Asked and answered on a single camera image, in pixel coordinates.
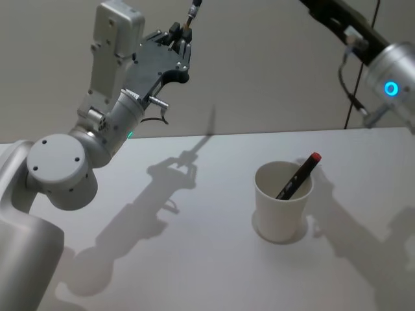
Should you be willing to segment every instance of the black cable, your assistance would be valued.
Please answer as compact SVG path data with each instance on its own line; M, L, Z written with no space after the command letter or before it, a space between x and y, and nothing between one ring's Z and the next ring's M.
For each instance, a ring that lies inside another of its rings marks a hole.
M377 19L377 15L379 13L379 9L381 7L381 0L377 0L377 4L376 4L376 9L375 9L375 14L373 15L373 19L372 19L372 28L375 28L376 25L376 19ZM355 85L355 90L353 92L353 98L356 99L356 95L357 95L357 91L359 90L359 86L361 83L361 79L362 79L362 74L363 74L363 68L364 68L364 64L361 64L361 68L359 70L359 75L357 76L357 81L356 81L356 85ZM353 101L350 102L350 107L349 107L349 112L348 112L348 117L346 119L346 123L344 125L344 129L347 130L348 126L349 126L349 121L350 121L350 116L351 116L351 110L353 109Z
M141 120L140 123L147 122L147 121L161 121L164 124L169 125L169 123L166 121L164 116L162 116L161 118L146 118L146 119Z
M367 113L367 110L363 106L363 104L355 97L355 95L353 95L349 92L349 89L348 89L348 87L347 87L347 85L344 81L344 78L343 78L343 69L345 68L345 66L348 62L349 55L352 54L352 53L353 53L353 48L348 47L346 49L346 52L344 53L343 61L342 61L341 65L340 65L340 67L338 68L338 71L337 71L338 81L340 82L340 85L342 86L342 89L346 93L346 96L350 100L351 105L354 106L357 111L362 112L362 110L363 110L365 113Z

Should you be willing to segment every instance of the black marker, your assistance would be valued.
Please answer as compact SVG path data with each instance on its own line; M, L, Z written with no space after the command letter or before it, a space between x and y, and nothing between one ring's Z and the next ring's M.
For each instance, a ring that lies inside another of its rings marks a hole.
M276 197L277 200L289 200L301 187L303 182L310 176L311 172L320 162L322 156L317 152L313 153L307 161L298 169L297 173L291 178L284 189Z

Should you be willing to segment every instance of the blue light ring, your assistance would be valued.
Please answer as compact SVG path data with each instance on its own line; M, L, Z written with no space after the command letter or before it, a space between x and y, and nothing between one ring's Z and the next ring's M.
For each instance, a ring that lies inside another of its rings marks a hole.
M389 81L385 83L385 93L388 96L395 97L399 94L399 86L396 82Z

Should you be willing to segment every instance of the paper cup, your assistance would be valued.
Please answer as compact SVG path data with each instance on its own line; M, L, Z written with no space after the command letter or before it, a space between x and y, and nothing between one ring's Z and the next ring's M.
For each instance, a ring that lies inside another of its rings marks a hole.
M313 191L313 179L307 178L290 200L276 199L299 168L296 163L271 162L255 174L254 225L259 235L269 242L284 243L301 229L302 214Z

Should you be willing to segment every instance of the beige wall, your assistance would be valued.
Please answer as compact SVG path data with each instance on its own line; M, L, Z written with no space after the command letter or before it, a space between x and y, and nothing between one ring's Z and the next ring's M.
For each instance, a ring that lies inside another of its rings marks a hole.
M89 84L99 2L0 2L0 143L39 139L74 125ZM126 2L144 13L149 33L184 20L191 0ZM372 16L375 1L348 2ZM395 2L388 0L389 10ZM382 12L379 30L387 38L399 33L387 32L387 25L400 11ZM408 30L403 37L410 36ZM171 125L148 122L136 137L202 134L213 105L216 133L343 128L348 101L336 72L344 47L299 1L205 0L194 37L191 81L167 86L160 95L172 105ZM358 68L353 60L346 70L350 86Z

